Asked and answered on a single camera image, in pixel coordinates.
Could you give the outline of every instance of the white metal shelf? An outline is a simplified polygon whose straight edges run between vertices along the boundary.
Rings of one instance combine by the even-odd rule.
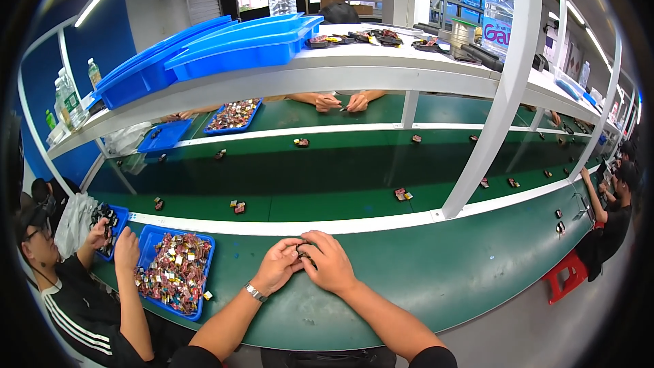
[[[321,34],[347,32],[350,25],[322,25]],[[53,159],[113,131],[170,113],[244,98],[311,91],[381,89],[431,91],[492,99],[501,74],[445,55],[406,48],[342,45],[303,50],[284,66],[237,70],[173,84],[112,111],[101,111],[51,147]],[[597,124],[600,114],[570,98],[551,74],[531,70],[523,102]]]

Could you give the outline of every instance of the silver wristwatch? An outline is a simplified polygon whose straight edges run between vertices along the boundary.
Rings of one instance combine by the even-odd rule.
[[[252,284],[250,282],[245,283],[245,289],[247,290],[248,293],[252,294],[252,297],[256,298],[257,300],[261,301],[262,303],[265,303],[268,297],[265,295],[261,294],[259,290],[256,288],[252,287]]]

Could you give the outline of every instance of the striped sleeve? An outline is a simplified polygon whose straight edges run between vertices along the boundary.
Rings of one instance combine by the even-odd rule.
[[[43,299],[59,334],[81,355],[105,367],[144,364],[118,325],[91,322],[69,310],[64,312],[51,295],[44,295]]]

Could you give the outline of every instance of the plastic bag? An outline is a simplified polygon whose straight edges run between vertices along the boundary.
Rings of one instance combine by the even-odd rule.
[[[90,231],[91,213],[96,206],[97,200],[86,193],[76,193],[68,199],[54,235],[54,244],[62,259],[72,256],[84,244]]]
[[[152,128],[150,121],[119,129],[105,136],[105,146],[112,156],[124,157],[136,152],[145,135]]]

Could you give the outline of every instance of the large water jug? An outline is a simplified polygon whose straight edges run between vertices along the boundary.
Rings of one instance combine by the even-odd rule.
[[[506,59],[511,40],[511,25],[513,24],[514,0],[486,0],[484,7],[483,34],[481,46]]]

